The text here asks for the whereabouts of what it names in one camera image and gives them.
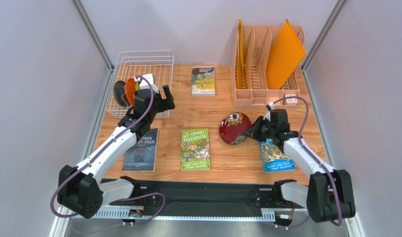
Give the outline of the orange plate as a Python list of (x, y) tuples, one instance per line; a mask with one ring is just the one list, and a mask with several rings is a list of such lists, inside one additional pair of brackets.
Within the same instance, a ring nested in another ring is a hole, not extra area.
[(137, 82), (135, 81), (134, 78), (129, 78), (125, 84), (126, 98), (130, 104), (130, 107), (134, 106), (135, 104), (136, 85)]

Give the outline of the dark red floral plate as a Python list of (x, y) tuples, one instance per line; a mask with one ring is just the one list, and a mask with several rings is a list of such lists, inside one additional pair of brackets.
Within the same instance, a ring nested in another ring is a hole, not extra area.
[(246, 140), (245, 130), (252, 125), (250, 118), (242, 112), (233, 112), (222, 119), (219, 125), (221, 140), (230, 145), (238, 145)]

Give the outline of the dark teal plate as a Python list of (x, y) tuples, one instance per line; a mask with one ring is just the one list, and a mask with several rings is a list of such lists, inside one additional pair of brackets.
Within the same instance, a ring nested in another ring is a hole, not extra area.
[(124, 81), (117, 81), (113, 85), (113, 97), (115, 98), (116, 102), (122, 107), (129, 107), (130, 103), (126, 97), (126, 90), (125, 90), (126, 83)]

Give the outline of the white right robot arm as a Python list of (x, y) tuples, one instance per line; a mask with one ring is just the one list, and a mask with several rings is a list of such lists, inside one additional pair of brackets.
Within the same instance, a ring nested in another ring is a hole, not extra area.
[(310, 149), (299, 132), (291, 130), (284, 109), (270, 110), (259, 116), (243, 135), (259, 142), (271, 139), (308, 177), (308, 185), (295, 180), (275, 182), (284, 201), (307, 208), (316, 223), (342, 221), (356, 215), (352, 179), (345, 169), (336, 169)]

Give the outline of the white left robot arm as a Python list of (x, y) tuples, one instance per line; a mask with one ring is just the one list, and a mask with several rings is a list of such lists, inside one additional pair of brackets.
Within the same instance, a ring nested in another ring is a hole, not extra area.
[(58, 188), (51, 197), (50, 208), (58, 213), (54, 203), (73, 211), (68, 217), (80, 215), (93, 217), (103, 205), (131, 197), (134, 181), (129, 177), (102, 183), (102, 179), (113, 164), (129, 148), (136, 145), (150, 130), (158, 113), (173, 110), (174, 98), (168, 85), (162, 87), (165, 97), (151, 84), (136, 91), (135, 105), (121, 119), (112, 135), (90, 156), (75, 166), (65, 165), (59, 172)]

